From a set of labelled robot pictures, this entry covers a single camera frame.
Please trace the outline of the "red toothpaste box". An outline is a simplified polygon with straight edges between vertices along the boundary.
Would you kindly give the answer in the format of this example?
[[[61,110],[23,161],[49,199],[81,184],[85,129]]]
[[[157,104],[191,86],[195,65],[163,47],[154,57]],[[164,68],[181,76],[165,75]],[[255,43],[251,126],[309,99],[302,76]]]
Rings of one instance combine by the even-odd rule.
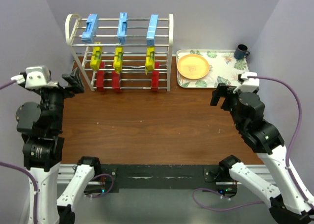
[[[151,90],[153,92],[158,92],[159,86],[159,62],[155,62],[155,68],[152,71],[152,78],[151,78]]]
[[[115,92],[121,92],[120,88],[120,74],[116,71],[112,71],[112,89]]]
[[[105,71],[103,70],[105,67],[105,63],[100,63],[100,68],[96,74],[96,89],[99,92],[104,92],[104,79],[105,79]]]

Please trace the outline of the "yellow toothpaste box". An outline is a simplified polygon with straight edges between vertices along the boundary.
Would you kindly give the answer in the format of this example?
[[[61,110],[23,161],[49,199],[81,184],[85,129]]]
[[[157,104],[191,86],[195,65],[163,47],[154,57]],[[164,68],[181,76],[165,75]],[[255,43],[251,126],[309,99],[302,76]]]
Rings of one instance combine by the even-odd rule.
[[[93,71],[98,71],[102,62],[102,46],[93,47],[91,55],[90,67]]]
[[[145,58],[145,74],[155,69],[155,48],[154,46],[147,47]]]
[[[122,65],[123,65],[123,47],[118,46],[115,48],[113,60],[113,68],[117,74],[119,74],[122,71]]]

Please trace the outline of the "blue toothpaste box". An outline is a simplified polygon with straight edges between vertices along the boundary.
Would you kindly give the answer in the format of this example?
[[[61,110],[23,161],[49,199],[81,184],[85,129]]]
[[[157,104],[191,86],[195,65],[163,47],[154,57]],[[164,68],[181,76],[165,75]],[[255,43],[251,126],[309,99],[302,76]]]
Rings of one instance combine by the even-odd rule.
[[[158,24],[158,14],[152,14],[149,21],[149,26],[146,35],[147,46],[155,45],[155,35]]]
[[[92,44],[98,28],[99,18],[97,14],[90,14],[86,20],[86,28],[82,33],[81,40],[84,44]]]
[[[124,45],[126,42],[127,35],[127,12],[121,12],[119,15],[119,24],[117,29],[117,38],[121,45]]]

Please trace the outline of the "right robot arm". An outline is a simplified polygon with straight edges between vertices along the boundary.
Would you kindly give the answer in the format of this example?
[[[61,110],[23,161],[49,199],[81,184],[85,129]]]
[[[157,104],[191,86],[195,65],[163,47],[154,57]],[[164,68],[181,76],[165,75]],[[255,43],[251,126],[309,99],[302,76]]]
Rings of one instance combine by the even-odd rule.
[[[272,185],[252,172],[241,160],[230,155],[219,162],[219,177],[240,182],[268,207],[272,218],[279,224],[309,224],[314,214],[311,207],[313,196],[308,200],[302,193],[308,193],[303,183],[301,189],[293,182],[287,165],[287,149],[278,129],[264,119],[264,103],[256,90],[244,92],[235,86],[219,84],[212,93],[211,106],[224,98],[221,108],[229,111],[235,128],[244,142],[263,161],[275,184]]]

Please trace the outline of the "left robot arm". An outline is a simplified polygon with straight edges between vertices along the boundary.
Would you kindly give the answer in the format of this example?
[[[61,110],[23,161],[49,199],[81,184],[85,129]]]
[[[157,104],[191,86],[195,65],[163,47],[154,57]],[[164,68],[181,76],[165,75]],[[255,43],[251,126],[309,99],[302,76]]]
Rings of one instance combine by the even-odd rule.
[[[61,86],[51,80],[46,66],[29,67],[15,76],[17,84],[41,97],[39,103],[26,102],[16,111],[17,131],[24,141],[24,167],[32,175],[30,187],[35,189],[30,201],[30,224],[73,224],[75,208],[89,181],[101,177],[99,158],[79,159],[74,177],[57,196],[57,178],[65,139],[62,134],[64,100],[84,93],[79,69],[62,78]]]

